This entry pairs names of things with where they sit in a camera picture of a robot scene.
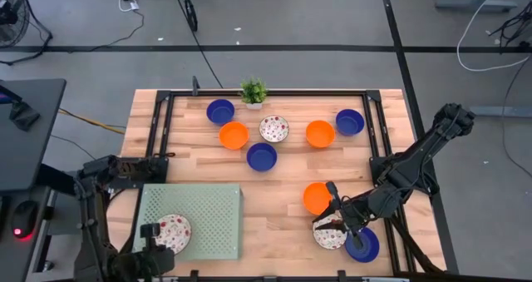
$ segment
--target black metal frame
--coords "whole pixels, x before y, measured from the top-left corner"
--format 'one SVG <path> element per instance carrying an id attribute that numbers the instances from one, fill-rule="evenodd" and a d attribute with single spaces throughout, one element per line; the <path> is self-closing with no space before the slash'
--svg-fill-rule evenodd
<path id="1" fill-rule="evenodd" d="M 180 90 L 180 91 L 171 91 L 171 90 L 159 90 L 155 96 L 155 105 L 154 105 L 154 111 L 153 116 L 151 118 L 151 125 L 150 125 L 150 134 L 148 136 L 148 144 L 146 147 L 145 156 L 153 156 L 154 154 L 158 155 L 166 155 L 166 149 L 168 146 L 168 138 L 170 134 L 170 124 L 171 124 L 171 117 L 172 117 L 172 111 L 174 108 L 174 100 L 176 97 L 179 96 L 238 96 L 239 90 L 238 89 L 199 89 L 199 86 L 194 85 L 194 90 Z M 385 155 L 388 156 L 392 153 L 392 146 L 390 143 L 390 138 L 387 133 L 387 125 L 386 120 L 384 117 L 384 110 L 382 107 L 381 102 L 381 93 L 378 90 L 347 90 L 347 89 L 300 89 L 300 90 L 293 90 L 293 89 L 273 89 L 268 92 L 269 96 L 357 96 L 362 99 L 362 104 L 364 108 L 364 116 L 366 118 L 367 123 L 367 131 L 369 135 L 369 141 L 370 141 L 370 147 L 372 151 L 372 158 L 379 157 L 379 150 L 378 150 L 378 144 L 377 144 L 377 136 L 375 132 L 375 126 L 373 125 L 373 118 L 372 118 L 372 109 L 371 109 L 371 101 L 375 102 L 375 109 L 377 111 L 377 118 L 379 121 L 379 129 L 381 132 L 382 137 L 382 143 L 384 145 L 384 151 Z M 160 141 L 160 149 L 159 152 L 154 153 L 154 146 L 155 146 L 155 138 L 156 138 L 156 132 L 157 127 L 159 125 L 159 117 L 160 117 L 160 109 L 162 107 L 163 101 L 167 101 L 166 105 L 166 113 L 165 113 L 165 121 L 163 125 L 163 132 L 161 136 Z M 122 248 L 121 252 L 129 252 L 132 250 L 133 247 L 133 239 L 136 233 L 136 226 L 137 226 L 137 220 L 138 215 L 140 211 L 140 201 L 142 199 L 142 192 L 143 192 L 143 186 L 139 186 L 139 193 L 137 196 L 137 202 L 135 206 L 135 214 L 133 216 L 133 223 L 131 226 L 131 235 L 124 247 Z M 401 224 L 407 229 L 406 225 L 406 216 L 404 213 L 403 208 L 397 212 L 397 216 L 401 222 Z M 397 244 L 395 239 L 395 232 L 392 227 L 392 223 L 389 219 L 385 219 L 385 231 L 387 234 L 387 243 L 388 243 L 388 249 L 390 250 L 390 261 L 392 263 L 392 273 L 394 276 L 399 275 L 400 273 L 415 273 L 416 272 L 416 263 L 414 261 L 413 254 L 410 252 L 408 247 L 405 246 L 405 254 L 406 254 L 406 265 L 407 265 L 407 271 L 401 271 L 401 265 L 399 263 L 399 257 L 397 253 Z M 336 277 L 282 277 L 283 280 L 312 280 L 312 281 L 338 281 L 338 277 L 343 277 L 345 279 L 342 280 L 360 280 L 360 277 L 346 277 L 345 271 L 339 270 L 338 276 Z M 180 280 L 187 280 L 191 277 L 179 277 Z M 266 280 L 268 277 L 209 277 L 207 280 L 246 280 L 250 281 L 253 279 L 257 280 Z"/>

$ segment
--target wooden tabletop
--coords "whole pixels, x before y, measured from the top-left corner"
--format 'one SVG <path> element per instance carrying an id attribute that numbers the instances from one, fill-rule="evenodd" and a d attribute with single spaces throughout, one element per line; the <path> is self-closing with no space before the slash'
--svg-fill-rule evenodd
<path id="1" fill-rule="evenodd" d="M 122 156 L 145 155 L 156 90 L 137 90 L 122 147 Z M 413 141 L 411 123 L 401 90 L 381 90 L 382 105 L 394 152 L 404 151 Z M 218 140 L 219 127 L 207 119 L 205 110 L 214 98 L 177 97 L 174 103 L 167 152 L 170 158 L 168 183 L 239 183 L 244 193 L 244 251 L 240 260 L 209 260 L 179 263 L 167 275 L 188 276 L 199 270 L 202 276 L 334 276 L 338 270 L 347 275 L 391 275 L 392 267 L 382 220 L 369 227 L 380 240 L 378 257 L 371 263 L 358 263 L 345 249 L 325 250 L 313 239 L 313 216 L 303 207 L 303 191 L 314 181 L 334 181 L 340 195 L 355 196 L 372 188 L 368 159 L 371 155 L 368 132 L 353 137 L 337 134 L 326 149 L 314 149 L 305 139 L 310 121 L 324 120 L 334 125 L 336 113 L 352 108 L 363 113 L 362 99 L 353 96 L 269 96 L 260 111 L 247 110 L 236 97 L 235 121 L 249 128 L 249 142 L 239 151 L 223 148 Z M 280 115 L 290 125 L 284 141 L 273 144 L 278 152 L 275 167 L 258 173 L 249 168 L 245 153 L 254 143 L 264 141 L 259 123 L 269 115 Z M 161 108 L 160 123 L 165 116 Z M 373 122 L 378 127 L 372 104 Z M 155 152 L 160 145 L 162 124 L 157 133 Z M 381 156 L 384 156 L 377 129 Z M 121 248 L 133 218 L 136 190 L 127 190 L 113 200 L 107 212 L 111 242 Z M 414 192 L 405 205 L 412 237 L 440 268 L 446 267 L 440 239 L 426 195 Z M 402 242 L 396 235 L 401 268 L 406 270 Z"/>

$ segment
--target small plant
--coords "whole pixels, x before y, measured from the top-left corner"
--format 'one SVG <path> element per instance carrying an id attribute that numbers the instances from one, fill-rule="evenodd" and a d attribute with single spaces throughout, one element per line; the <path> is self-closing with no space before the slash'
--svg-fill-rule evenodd
<path id="1" fill-rule="evenodd" d="M 262 103 L 266 99 L 266 95 L 268 95 L 268 90 L 260 78 L 251 77 L 247 81 L 244 79 L 240 86 L 242 87 L 240 96 L 242 96 L 244 103 Z"/>

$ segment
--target black desk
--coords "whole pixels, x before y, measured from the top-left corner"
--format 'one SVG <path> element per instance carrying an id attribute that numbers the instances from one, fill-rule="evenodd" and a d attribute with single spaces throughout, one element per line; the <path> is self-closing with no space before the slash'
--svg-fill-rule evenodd
<path id="1" fill-rule="evenodd" d="M 33 186 L 41 167 L 48 138 L 56 120 L 57 110 L 65 90 L 62 79 L 0 82 L 17 93 L 41 117 L 30 131 L 20 131 L 9 121 L 10 105 L 0 106 L 0 194 L 12 197 L 7 211 L 7 223 L 0 227 L 0 273 L 2 281 L 24 281 L 37 242 L 45 206 L 51 188 Z M 25 200 L 39 203 L 36 228 L 32 237 L 15 239 L 9 220 L 18 203 Z"/>

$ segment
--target green pegboard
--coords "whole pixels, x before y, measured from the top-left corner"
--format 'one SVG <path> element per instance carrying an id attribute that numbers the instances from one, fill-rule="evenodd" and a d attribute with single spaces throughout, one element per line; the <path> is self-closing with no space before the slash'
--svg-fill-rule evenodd
<path id="1" fill-rule="evenodd" d="M 144 185 L 134 251 L 145 241 L 140 226 L 179 214 L 192 225 L 192 238 L 176 261 L 236 260 L 241 255 L 244 197 L 238 184 Z"/>

